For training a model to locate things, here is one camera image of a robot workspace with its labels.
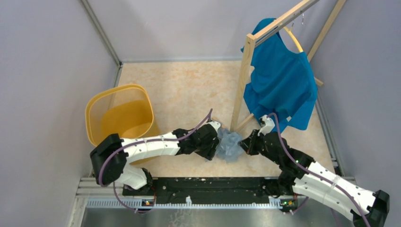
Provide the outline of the blue plastic trash bag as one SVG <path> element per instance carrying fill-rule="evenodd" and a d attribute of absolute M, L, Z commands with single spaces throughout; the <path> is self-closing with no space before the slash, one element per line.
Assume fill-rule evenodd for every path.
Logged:
<path fill-rule="evenodd" d="M 236 162 L 244 151 L 239 145 L 243 137 L 237 132 L 230 132 L 227 128 L 221 127 L 218 130 L 218 139 L 220 142 L 216 148 L 215 156 L 227 163 Z"/>

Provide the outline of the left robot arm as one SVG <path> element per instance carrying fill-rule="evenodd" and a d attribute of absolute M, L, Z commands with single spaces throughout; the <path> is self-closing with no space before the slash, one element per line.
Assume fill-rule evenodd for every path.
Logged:
<path fill-rule="evenodd" d="M 128 139 L 118 134 L 107 136 L 90 153 L 96 183 L 106 187 L 113 182 L 125 184 L 139 195 L 147 195 L 152 188 L 150 172 L 131 163 L 158 156 L 177 156 L 196 153 L 212 160 L 220 142 L 221 124 L 210 121 L 196 129 L 176 129 L 164 135 Z"/>

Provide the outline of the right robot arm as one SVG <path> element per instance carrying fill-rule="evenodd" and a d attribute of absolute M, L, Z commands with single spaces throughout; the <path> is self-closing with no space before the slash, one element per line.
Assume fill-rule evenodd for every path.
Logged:
<path fill-rule="evenodd" d="M 253 130 L 240 141 L 248 155 L 262 155 L 279 166 L 277 188 L 281 194 L 304 195 L 337 211 L 356 227 L 382 227 L 390 210 L 390 196 L 357 186 L 329 171 L 308 154 L 290 147 L 277 132 Z"/>

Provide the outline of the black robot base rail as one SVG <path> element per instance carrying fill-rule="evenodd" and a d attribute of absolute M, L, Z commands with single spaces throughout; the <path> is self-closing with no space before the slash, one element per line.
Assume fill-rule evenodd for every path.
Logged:
<path fill-rule="evenodd" d="M 292 196 L 289 185 L 276 177 L 159 177 L 150 186 L 134 190 L 124 187 L 124 196 L 150 196 L 157 204 L 262 204 L 279 196 Z"/>

